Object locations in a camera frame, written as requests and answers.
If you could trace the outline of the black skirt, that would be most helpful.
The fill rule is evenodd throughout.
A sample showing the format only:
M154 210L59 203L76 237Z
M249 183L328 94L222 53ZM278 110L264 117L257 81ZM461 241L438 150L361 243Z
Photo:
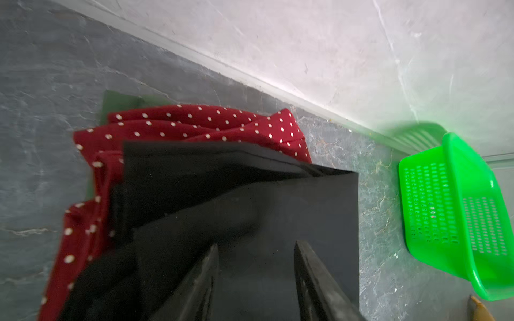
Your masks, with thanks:
M198 259L217 254L214 320L297 320L294 246L309 242L359 302L359 175L244 143L127 143L106 155L93 252L59 320L166 320Z

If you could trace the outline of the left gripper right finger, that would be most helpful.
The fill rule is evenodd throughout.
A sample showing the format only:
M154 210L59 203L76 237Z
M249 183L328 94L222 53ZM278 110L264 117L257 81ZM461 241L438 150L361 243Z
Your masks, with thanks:
M365 320L306 241L295 244L294 274L301 320Z

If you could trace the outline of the orange plush toy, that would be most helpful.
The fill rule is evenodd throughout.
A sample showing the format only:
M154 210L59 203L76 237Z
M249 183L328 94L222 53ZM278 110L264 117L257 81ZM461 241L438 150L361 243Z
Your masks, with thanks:
M467 312L470 321L495 321L487 307L473 295L468 298Z

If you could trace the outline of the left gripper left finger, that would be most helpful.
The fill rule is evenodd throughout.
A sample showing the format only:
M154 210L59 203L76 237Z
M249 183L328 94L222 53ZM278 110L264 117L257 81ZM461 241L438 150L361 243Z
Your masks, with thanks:
M219 251L213 244L150 320L209 320L218 274Z

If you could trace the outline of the green skirt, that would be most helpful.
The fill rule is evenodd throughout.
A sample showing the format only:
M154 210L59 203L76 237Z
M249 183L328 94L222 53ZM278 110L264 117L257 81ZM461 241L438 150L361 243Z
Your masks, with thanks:
M106 90L103 96L103 105L100 111L100 124L106 124L107 115L112 112L122 112L137 108L148 108L172 104L171 101L153 95L131 96Z

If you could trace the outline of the green plastic basket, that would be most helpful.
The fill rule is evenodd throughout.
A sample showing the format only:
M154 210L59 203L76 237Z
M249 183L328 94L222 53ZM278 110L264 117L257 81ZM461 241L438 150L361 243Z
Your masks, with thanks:
M493 170L435 123L400 127L394 138L413 149L398 167L409 252L468 280L480 298L512 298L513 228Z

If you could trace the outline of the red polka dot skirt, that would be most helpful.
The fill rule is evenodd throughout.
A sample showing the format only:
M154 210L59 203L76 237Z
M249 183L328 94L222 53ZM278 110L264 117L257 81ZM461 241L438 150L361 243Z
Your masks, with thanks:
M91 166L94 195L64 214L64 231L39 320L57 320L75 279L121 233L108 222L109 189L122 178L122 144L126 140L242 142L310 162L305 135L284 109L270 116L220 106L168 105L112 112L107 123L76 131L76 148Z

